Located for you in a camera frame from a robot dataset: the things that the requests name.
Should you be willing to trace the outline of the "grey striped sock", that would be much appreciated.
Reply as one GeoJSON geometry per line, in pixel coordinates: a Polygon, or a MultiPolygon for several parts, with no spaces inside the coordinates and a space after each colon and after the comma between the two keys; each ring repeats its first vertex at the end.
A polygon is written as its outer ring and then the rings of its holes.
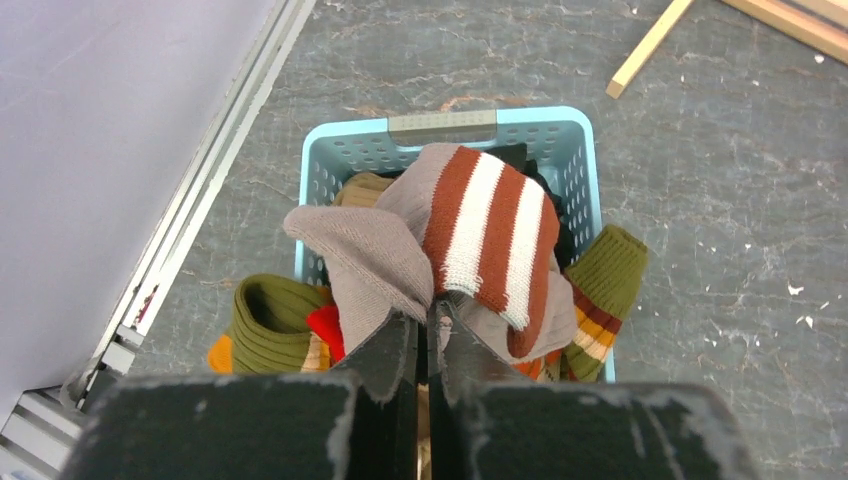
{"type": "Polygon", "coordinates": [[[351,353],[397,310],[424,321],[442,294],[495,353],[523,363],[577,331],[573,290],[557,271],[560,222],[542,186],[459,144],[430,144],[371,207],[292,210],[286,233],[324,261],[351,353]]]}

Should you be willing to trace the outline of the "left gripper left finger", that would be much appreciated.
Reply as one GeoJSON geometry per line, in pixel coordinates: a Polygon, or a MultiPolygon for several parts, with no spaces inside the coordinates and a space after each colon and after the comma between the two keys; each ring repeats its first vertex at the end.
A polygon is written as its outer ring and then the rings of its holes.
{"type": "Polygon", "coordinates": [[[417,324],[401,313],[324,373],[131,377],[64,479],[412,479],[417,324]]]}

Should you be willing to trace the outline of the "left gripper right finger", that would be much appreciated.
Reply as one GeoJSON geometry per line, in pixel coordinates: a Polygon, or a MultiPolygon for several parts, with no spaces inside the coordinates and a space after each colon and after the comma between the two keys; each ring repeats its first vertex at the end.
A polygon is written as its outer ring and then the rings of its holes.
{"type": "Polygon", "coordinates": [[[536,383],[447,298],[427,320],[436,479],[755,479],[735,417],[706,387],[536,383]]]}

